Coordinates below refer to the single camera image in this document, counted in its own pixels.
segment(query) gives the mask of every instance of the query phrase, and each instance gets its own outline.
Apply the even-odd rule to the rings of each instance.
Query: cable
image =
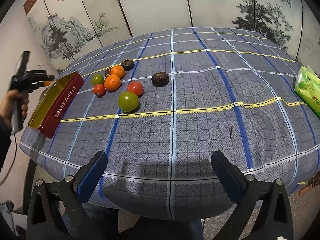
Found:
[[[7,175],[6,175],[6,176],[4,177],[4,179],[0,182],[0,187],[2,186],[2,184],[5,182],[5,180],[6,180],[7,177],[9,176],[9,173],[10,173],[10,171],[11,171],[11,169],[12,169],[12,166],[13,166],[14,161],[15,161],[16,156],[17,156],[17,139],[16,139],[16,135],[15,135],[15,134],[14,134],[14,142],[15,142],[15,145],[16,145],[16,149],[15,149],[15,152],[14,152],[13,161],[12,161],[12,163],[11,163],[11,166],[10,166],[10,168],[9,168],[9,170],[8,170]]]

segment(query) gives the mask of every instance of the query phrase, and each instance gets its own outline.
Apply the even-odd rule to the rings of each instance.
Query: green tissue package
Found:
[[[320,79],[310,66],[301,66],[294,91],[320,118]]]

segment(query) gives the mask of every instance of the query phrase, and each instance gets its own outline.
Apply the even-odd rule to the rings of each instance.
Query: orange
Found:
[[[121,79],[124,77],[124,74],[125,74],[124,68],[121,66],[114,66],[111,69],[110,74],[117,75]]]
[[[51,83],[52,83],[52,81],[44,81],[44,82],[43,82],[43,85],[44,85],[45,87],[47,87],[47,86],[50,86]]]
[[[120,78],[114,74],[108,75],[104,80],[104,87],[108,91],[115,91],[120,87],[120,85],[121,85]]]

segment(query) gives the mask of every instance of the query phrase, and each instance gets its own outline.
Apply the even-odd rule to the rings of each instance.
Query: painted mountain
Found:
[[[33,17],[29,17],[28,21],[50,59],[70,59],[71,55],[77,54],[88,41],[96,38],[94,31],[83,27],[74,17],[65,20],[53,14],[45,23],[38,24]]]

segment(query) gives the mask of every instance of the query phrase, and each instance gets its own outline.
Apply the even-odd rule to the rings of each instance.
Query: hand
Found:
[[[10,113],[12,109],[12,102],[19,98],[22,98],[22,93],[20,93],[18,90],[10,90],[8,93],[6,93],[0,104],[0,117],[4,119],[4,123],[9,129],[11,129]],[[28,98],[22,102],[21,110],[23,118],[27,117],[28,103]]]

